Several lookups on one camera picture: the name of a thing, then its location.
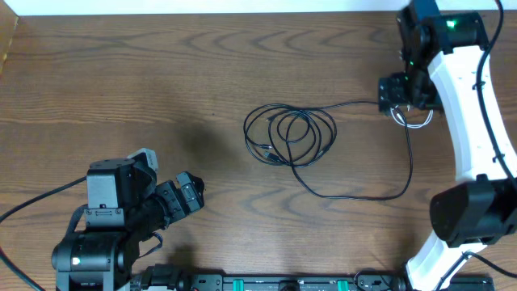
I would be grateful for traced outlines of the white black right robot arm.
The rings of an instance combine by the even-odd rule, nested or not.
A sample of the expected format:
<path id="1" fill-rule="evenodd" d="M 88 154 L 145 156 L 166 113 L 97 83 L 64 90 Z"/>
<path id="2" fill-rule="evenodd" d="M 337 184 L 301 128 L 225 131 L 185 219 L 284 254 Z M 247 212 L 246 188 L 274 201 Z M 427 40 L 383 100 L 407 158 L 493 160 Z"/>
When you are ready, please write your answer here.
<path id="1" fill-rule="evenodd" d="M 405 69 L 379 81 L 379 109 L 405 105 L 444 113 L 456 185 L 434 196 L 432 231 L 402 267 L 394 290 L 483 290 L 485 279 L 456 277 L 486 247 L 516 231 L 516 152 L 490 77 L 488 36 L 476 12 L 444 15 L 432 0 L 412 0 L 397 14 Z"/>

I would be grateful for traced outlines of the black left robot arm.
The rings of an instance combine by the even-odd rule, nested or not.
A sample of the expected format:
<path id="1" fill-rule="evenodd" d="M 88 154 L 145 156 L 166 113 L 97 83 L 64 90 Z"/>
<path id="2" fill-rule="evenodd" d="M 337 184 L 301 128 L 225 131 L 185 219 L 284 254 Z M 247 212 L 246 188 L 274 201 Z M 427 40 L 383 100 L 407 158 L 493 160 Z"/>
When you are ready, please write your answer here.
<path id="1" fill-rule="evenodd" d="M 58 290 L 118 290 L 132 277 L 139 244 L 204 207 L 204 181 L 186 171 L 157 182 L 144 154 L 93 162 L 87 205 L 54 248 Z"/>

